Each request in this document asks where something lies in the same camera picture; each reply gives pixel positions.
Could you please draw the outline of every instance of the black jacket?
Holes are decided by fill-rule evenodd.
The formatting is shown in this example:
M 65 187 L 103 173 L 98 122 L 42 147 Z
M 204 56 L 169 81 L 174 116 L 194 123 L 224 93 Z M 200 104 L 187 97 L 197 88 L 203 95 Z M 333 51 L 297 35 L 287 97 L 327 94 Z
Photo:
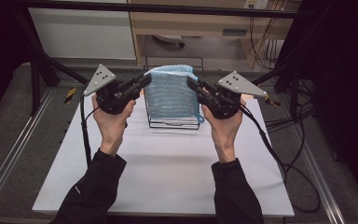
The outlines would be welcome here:
M 86 174 L 69 190 L 51 224 L 104 224 L 117 197 L 126 162 L 98 150 Z M 240 161 L 214 163 L 214 204 L 219 224 L 263 223 L 260 204 L 246 181 Z

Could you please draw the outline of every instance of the white table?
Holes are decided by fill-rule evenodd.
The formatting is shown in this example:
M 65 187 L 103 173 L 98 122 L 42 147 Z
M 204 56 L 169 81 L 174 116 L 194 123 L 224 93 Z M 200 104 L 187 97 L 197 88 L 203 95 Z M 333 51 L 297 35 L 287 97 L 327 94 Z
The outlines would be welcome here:
M 266 130 L 257 100 L 246 100 Z M 92 110 L 85 99 L 86 115 Z M 137 100 L 118 154 L 128 162 L 118 185 L 118 196 L 109 214 L 128 216 L 213 216 L 214 181 L 211 165 L 217 161 L 207 121 L 199 130 L 150 129 L 145 99 Z M 95 120 L 90 117 L 92 155 L 101 143 Z M 260 201 L 265 217 L 294 215 L 277 163 L 263 144 L 255 125 L 245 116 L 236 142 L 247 180 Z M 87 165 L 79 108 L 57 153 L 33 210 L 55 214 Z

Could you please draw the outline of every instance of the right hand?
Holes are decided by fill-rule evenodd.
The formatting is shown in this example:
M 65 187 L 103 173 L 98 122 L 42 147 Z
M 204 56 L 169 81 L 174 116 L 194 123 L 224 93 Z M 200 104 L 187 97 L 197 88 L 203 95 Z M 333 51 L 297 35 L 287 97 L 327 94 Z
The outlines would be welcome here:
M 97 95 L 92 96 L 92 105 L 94 109 L 98 108 Z M 126 128 L 127 118 L 130 117 L 135 101 L 131 100 L 127 103 L 121 114 L 106 114 L 101 108 L 95 110 L 94 118 L 100 129 L 103 141 L 100 150 L 112 157 L 115 157 L 123 142 L 124 129 Z
M 242 112 L 239 110 L 229 119 L 216 119 L 206 105 L 202 105 L 201 109 L 205 119 L 211 124 L 214 148 L 220 163 L 235 161 L 234 141 L 242 123 Z

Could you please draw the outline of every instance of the gray metal bracket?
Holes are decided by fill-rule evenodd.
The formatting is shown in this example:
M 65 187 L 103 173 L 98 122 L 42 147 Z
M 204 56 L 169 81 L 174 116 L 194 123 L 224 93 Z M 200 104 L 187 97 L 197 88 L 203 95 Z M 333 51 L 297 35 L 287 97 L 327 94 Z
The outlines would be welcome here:
M 115 74 L 113 74 L 111 71 L 109 71 L 109 69 L 100 64 L 83 94 L 85 96 L 91 95 L 92 93 L 96 92 L 97 90 L 100 90 L 102 87 L 106 86 L 115 79 Z
M 236 71 L 220 79 L 217 82 L 217 85 L 236 93 L 251 94 L 254 96 L 267 96 L 265 91 L 258 88 L 255 84 L 238 74 Z

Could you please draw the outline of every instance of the left hand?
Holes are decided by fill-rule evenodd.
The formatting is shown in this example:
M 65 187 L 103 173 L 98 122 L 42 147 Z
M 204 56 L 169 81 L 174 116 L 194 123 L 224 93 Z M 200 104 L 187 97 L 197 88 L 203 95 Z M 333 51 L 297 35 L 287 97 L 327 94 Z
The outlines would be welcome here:
M 92 105 L 98 107 L 97 95 L 92 96 Z M 135 101 L 131 100 L 127 103 L 123 112 L 118 115 L 111 115 L 97 109 L 94 112 L 94 119 L 97 121 L 103 141 L 101 142 L 101 152 L 115 157 L 123 142 L 124 129 L 126 128 L 127 118 L 131 116 Z

